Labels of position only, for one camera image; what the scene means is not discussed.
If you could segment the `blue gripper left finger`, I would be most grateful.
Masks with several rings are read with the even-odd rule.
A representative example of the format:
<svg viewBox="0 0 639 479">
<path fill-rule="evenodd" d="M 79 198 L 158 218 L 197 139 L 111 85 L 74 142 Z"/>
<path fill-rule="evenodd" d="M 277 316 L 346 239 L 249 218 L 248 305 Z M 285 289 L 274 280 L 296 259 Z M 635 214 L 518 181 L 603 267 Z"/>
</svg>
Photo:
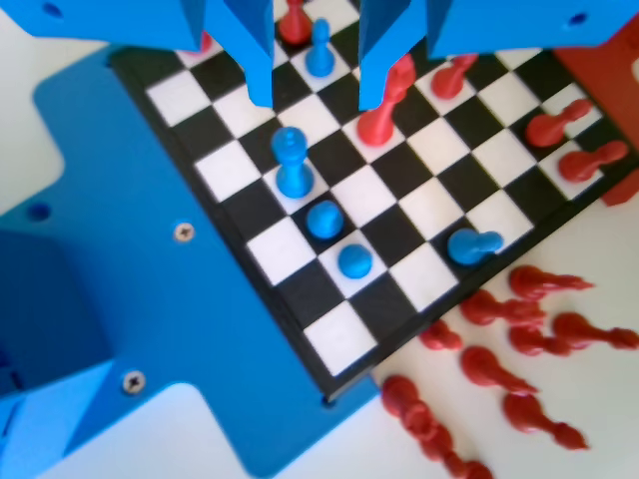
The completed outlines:
<svg viewBox="0 0 639 479">
<path fill-rule="evenodd" d="M 207 1 L 205 30 L 243 68 L 251 101 L 271 108 L 275 57 L 273 1 Z"/>
</svg>

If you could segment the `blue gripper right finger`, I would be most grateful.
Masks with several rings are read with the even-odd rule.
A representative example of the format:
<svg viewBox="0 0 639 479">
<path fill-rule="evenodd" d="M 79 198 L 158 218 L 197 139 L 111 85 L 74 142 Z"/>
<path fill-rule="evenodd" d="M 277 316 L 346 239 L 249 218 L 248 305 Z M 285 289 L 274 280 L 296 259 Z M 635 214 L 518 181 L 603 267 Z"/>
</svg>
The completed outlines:
<svg viewBox="0 0 639 479">
<path fill-rule="evenodd" d="M 361 0 L 359 108 L 373 110 L 384 96 L 390 68 L 425 36 L 424 0 Z"/>
</svg>

